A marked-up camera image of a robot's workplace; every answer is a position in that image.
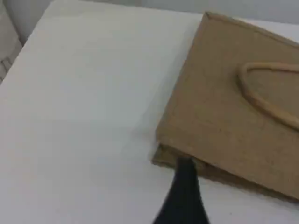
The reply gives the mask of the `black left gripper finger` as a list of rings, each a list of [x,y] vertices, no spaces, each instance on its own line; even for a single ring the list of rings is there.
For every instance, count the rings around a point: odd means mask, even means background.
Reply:
[[[177,159],[175,175],[154,224],[208,224],[195,164],[191,158]]]

